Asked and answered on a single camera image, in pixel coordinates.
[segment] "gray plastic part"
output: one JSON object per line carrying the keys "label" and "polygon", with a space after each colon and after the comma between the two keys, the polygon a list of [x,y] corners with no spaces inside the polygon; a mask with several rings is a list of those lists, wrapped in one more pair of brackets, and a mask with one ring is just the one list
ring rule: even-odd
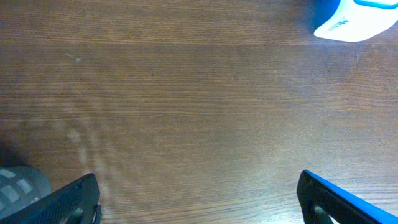
{"label": "gray plastic part", "polygon": [[0,220],[51,193],[47,177],[26,166],[0,167]]}

